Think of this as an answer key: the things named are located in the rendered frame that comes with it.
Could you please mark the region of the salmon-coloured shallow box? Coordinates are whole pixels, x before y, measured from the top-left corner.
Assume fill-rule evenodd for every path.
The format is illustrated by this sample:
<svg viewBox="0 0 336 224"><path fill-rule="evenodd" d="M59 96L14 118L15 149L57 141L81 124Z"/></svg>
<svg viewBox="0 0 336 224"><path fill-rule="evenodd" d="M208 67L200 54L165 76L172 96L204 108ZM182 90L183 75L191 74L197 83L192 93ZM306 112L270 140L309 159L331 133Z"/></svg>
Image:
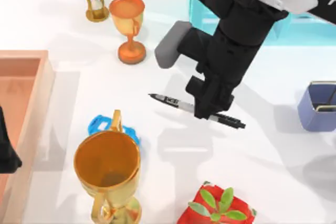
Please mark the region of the salmon-coloured shallow box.
<svg viewBox="0 0 336 224"><path fill-rule="evenodd" d="M55 74L46 50L0 50L0 106L23 165L0 175L0 224L22 224Z"/></svg>

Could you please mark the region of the blue-grey pen holder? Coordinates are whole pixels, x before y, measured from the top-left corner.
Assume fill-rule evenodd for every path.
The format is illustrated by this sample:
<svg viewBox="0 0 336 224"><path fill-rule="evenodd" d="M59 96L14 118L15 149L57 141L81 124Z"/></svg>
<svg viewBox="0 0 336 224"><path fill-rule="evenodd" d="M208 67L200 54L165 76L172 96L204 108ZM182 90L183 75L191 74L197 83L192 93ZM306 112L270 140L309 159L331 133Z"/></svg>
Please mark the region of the blue-grey pen holder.
<svg viewBox="0 0 336 224"><path fill-rule="evenodd" d="M336 81L312 81L298 105L302 127L310 132L336 130Z"/></svg>

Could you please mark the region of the light blue rack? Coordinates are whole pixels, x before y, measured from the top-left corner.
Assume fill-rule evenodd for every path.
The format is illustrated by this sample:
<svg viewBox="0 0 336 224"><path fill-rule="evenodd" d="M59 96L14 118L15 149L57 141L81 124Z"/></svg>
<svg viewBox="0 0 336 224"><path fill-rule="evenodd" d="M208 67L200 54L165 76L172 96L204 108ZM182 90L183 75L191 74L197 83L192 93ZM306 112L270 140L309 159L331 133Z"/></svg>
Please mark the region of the light blue rack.
<svg viewBox="0 0 336 224"><path fill-rule="evenodd" d="M199 0L189 0L192 25L210 35L219 19ZM264 41L265 46L336 46L336 25L311 14L289 14L276 22Z"/></svg>

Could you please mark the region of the black marker pen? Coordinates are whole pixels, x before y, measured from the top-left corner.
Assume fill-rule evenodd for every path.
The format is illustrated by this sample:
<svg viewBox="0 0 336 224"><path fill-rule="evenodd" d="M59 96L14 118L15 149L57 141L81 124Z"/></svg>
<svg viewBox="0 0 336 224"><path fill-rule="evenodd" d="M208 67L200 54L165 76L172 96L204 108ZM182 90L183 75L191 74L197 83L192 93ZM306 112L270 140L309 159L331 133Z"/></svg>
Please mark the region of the black marker pen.
<svg viewBox="0 0 336 224"><path fill-rule="evenodd" d="M185 112L189 112L191 114L194 114L194 105L172 98L172 97L168 97L165 95L161 95L161 94L155 94L155 93L150 93L149 96L161 103L164 103L166 105L172 106L174 108L183 110ZM245 128L245 124L242 123L239 119L227 116L227 115L223 115L223 114L219 114L219 113L215 113L209 116L208 120L214 121L214 122L218 122L221 123L223 125L226 126L230 126L233 127L235 129L244 129Z"/></svg>

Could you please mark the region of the large gold trophy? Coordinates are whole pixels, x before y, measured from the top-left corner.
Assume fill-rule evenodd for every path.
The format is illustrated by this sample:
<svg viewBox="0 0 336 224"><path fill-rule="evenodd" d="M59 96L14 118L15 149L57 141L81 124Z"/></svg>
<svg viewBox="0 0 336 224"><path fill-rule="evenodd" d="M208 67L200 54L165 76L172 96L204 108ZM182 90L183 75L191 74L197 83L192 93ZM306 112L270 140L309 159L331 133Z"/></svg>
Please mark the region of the large gold trophy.
<svg viewBox="0 0 336 224"><path fill-rule="evenodd" d="M77 148L73 166L93 198L94 224L139 224L142 209L134 197L139 184L140 150L123 132L120 110L108 130L87 137Z"/></svg>

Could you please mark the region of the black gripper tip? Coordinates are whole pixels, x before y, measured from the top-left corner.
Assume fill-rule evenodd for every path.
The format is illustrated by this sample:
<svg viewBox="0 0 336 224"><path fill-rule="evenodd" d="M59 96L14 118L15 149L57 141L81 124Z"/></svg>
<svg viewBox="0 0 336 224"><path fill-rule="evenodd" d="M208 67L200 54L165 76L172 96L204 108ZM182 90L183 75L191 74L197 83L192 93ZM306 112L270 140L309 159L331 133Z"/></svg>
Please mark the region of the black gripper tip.
<svg viewBox="0 0 336 224"><path fill-rule="evenodd" d="M22 166L7 133L3 109L0 106L0 174L13 174Z"/></svg>

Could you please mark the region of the red plant pot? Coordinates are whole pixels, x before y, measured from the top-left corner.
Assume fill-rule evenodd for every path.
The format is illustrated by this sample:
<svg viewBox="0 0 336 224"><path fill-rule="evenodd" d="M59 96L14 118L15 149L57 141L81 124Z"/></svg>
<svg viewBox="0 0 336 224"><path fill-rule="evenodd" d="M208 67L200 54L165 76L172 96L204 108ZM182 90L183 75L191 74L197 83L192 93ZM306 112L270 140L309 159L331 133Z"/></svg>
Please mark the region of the red plant pot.
<svg viewBox="0 0 336 224"><path fill-rule="evenodd" d="M212 212L209 205L201 198L200 190L207 189L215 197L216 201L220 201L222 193L226 189L222 189L216 185L212 185L210 182L204 182L203 185L199 188L198 192L195 195L193 201L201 203L204 205L210 212ZM250 207L246 202L234 196L233 202L231 204L230 210L239 210L243 212L246 216L246 220L237 221L228 219L226 216L222 216L219 223L213 223L209 217L204 217L194 212L189 206L182 213L176 224L253 224L255 216L257 214L256 210Z"/></svg>

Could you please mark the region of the blue plastic object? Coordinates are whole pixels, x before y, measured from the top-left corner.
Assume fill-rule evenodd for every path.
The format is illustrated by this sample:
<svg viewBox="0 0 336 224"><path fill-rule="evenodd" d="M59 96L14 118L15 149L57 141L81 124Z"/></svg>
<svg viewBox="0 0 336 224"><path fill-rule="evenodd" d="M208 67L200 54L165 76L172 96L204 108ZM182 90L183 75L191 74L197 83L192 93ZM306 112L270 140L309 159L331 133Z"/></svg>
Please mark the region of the blue plastic object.
<svg viewBox="0 0 336 224"><path fill-rule="evenodd" d="M138 137L134 128L125 126L122 124L122 133L103 133L100 132L109 131L112 126L112 118L103 115L97 115L93 118L88 126L88 135L110 136L114 142L119 145L136 145L140 146L140 138Z"/></svg>

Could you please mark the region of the pale grey rounded box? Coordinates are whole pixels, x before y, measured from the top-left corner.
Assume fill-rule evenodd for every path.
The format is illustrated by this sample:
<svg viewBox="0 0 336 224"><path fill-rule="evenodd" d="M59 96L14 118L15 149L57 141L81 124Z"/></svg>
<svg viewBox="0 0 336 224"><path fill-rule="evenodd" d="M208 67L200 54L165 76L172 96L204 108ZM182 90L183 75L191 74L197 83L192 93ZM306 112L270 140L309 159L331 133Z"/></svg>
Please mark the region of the pale grey rounded box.
<svg viewBox="0 0 336 224"><path fill-rule="evenodd" d="M178 20L159 42L154 54L160 68L168 69L175 64L180 55L177 47L191 28L190 22Z"/></svg>

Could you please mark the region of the small orange trophy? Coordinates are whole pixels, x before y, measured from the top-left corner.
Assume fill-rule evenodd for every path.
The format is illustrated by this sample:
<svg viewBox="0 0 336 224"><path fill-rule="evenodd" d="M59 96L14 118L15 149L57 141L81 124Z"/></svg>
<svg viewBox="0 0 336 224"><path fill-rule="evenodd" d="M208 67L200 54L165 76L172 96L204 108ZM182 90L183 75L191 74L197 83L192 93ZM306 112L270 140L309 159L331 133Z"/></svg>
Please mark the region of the small orange trophy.
<svg viewBox="0 0 336 224"><path fill-rule="evenodd" d="M144 9L143 0L113 0L109 5L116 29L127 38L118 48L118 57L125 64L140 63L146 56L144 44L134 40L142 27Z"/></svg>

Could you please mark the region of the green plant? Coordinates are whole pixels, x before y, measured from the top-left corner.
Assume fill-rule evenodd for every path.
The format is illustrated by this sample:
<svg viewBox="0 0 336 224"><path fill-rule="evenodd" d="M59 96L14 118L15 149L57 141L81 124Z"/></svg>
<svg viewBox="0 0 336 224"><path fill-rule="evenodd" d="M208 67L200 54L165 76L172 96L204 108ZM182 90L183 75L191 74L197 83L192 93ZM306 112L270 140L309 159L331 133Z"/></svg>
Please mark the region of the green plant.
<svg viewBox="0 0 336 224"><path fill-rule="evenodd" d="M188 206L201 216L209 217L213 223L219 223L222 216L226 216L228 219L242 221L246 220L247 216L239 210L230 210L231 204L234 199L233 188L227 188L221 195L220 201L216 201L213 194L207 189L201 189L199 191L201 198L207 205L210 206L212 212L210 212L201 203L192 201L188 203Z"/></svg>

